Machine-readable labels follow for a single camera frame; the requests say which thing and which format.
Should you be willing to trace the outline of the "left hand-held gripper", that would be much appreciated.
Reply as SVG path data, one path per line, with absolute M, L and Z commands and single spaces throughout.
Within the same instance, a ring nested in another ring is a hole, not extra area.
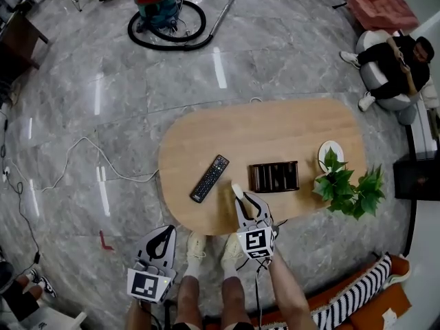
M 154 229 L 134 249 L 134 266 L 128 269 L 126 292 L 147 302 L 162 303 L 174 284 L 175 227 Z

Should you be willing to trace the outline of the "dark brown remote holder box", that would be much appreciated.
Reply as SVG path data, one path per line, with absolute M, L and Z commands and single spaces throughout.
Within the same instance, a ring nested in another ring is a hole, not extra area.
M 248 166 L 249 184 L 255 193 L 299 190 L 298 162 L 275 162 Z

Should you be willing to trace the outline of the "black remote control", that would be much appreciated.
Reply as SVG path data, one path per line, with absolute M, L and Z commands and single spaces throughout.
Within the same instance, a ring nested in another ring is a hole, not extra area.
M 216 156 L 201 179 L 190 193 L 190 198 L 196 203 L 201 203 L 210 192 L 217 180 L 223 174 L 230 161 L 222 155 Z

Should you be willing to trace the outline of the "person's right forearm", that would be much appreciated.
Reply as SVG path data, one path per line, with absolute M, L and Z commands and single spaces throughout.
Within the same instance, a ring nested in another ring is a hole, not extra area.
M 317 330 L 305 294 L 276 248 L 269 264 L 269 274 L 276 304 L 288 330 Z

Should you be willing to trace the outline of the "person's left leg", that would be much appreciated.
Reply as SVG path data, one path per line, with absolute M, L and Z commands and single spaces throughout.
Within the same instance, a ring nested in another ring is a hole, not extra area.
M 201 261 L 190 258 L 188 267 L 179 285 L 177 297 L 177 317 L 175 324 L 184 323 L 191 329 L 202 329 L 202 317 L 199 310 L 199 275 Z

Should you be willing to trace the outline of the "person's leg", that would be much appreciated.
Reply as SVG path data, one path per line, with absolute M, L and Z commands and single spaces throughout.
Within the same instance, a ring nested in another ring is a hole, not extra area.
M 190 258 L 188 267 L 179 285 L 177 297 L 177 317 L 175 324 L 184 323 L 191 329 L 202 329 L 202 317 L 199 310 L 199 275 L 201 261 Z
M 221 314 L 221 330 L 233 330 L 238 324 L 252 327 L 245 309 L 245 294 L 237 271 L 232 268 L 224 270 L 221 286 L 223 310 Z

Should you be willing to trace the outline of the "person's right leg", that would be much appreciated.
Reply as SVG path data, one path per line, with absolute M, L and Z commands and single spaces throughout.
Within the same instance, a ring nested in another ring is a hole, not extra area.
M 237 271 L 232 268 L 224 270 L 221 286 L 223 310 L 221 314 L 221 330 L 233 330 L 238 324 L 252 327 L 245 309 L 245 294 Z

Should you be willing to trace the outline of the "white round dish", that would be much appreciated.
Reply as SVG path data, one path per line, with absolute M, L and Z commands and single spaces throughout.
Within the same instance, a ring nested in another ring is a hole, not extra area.
M 331 166 L 327 166 L 325 164 L 325 157 L 327 153 L 332 150 L 339 162 L 344 161 L 344 152 L 342 150 L 342 147 L 333 140 L 328 140 L 324 142 L 318 151 L 318 163 L 320 168 L 325 174 L 328 174 L 331 172 Z

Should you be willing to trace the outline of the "green potted plant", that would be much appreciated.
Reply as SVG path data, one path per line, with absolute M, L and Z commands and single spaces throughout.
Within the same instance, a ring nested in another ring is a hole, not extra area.
M 341 162 L 332 148 L 320 163 L 327 171 L 315 178 L 313 192 L 321 196 L 329 211 L 340 211 L 355 219 L 366 213 L 375 215 L 380 201 L 385 198 L 381 166 L 366 171 L 354 185 L 351 183 L 353 171 L 347 169 L 347 163 Z

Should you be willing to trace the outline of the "black white striped blanket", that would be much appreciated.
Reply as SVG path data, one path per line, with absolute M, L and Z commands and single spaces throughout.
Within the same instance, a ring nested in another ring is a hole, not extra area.
M 365 273 L 337 293 L 328 304 L 313 310 L 311 316 L 319 330 L 334 330 L 350 315 L 369 302 L 391 275 L 392 260 L 387 252 Z

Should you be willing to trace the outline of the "orange sofa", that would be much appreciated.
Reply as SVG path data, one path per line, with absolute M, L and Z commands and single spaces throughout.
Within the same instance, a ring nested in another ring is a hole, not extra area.
M 391 308 L 397 314 L 397 318 L 399 318 L 411 308 L 411 304 L 402 287 L 402 282 L 410 276 L 410 264 L 402 256 L 391 255 L 391 260 L 390 277 L 384 283 L 381 290 L 334 330 L 383 330 L 382 314 L 387 309 Z M 368 264 L 333 287 L 308 298 L 307 302 L 309 303 L 310 310 L 313 311 L 328 304 L 337 293 L 365 273 L 375 263 Z

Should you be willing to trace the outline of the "black glass-door cabinet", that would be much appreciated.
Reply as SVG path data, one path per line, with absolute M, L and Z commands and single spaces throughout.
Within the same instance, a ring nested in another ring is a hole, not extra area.
M 393 164 L 395 197 L 440 201 L 440 151 L 406 155 Z

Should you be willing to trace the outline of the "white dotted cloth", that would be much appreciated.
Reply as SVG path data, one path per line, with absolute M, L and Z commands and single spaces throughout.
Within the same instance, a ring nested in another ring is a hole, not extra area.
M 397 314 L 389 308 L 382 314 L 382 319 L 384 322 L 383 330 L 393 330 L 393 326 L 397 321 Z

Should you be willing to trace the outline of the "white low bench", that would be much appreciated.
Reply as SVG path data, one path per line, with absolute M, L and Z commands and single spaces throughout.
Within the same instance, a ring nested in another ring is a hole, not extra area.
M 417 160 L 434 159 L 438 154 L 438 144 L 432 137 L 428 120 L 428 110 L 423 100 L 418 100 L 407 108 L 406 134 L 410 157 Z

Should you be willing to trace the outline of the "cream tote bag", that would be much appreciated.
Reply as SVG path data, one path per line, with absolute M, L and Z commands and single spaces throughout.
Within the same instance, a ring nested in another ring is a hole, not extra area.
M 429 78 L 428 82 L 421 89 L 420 94 L 427 109 L 436 109 L 440 107 L 440 98 L 437 94 L 432 78 Z

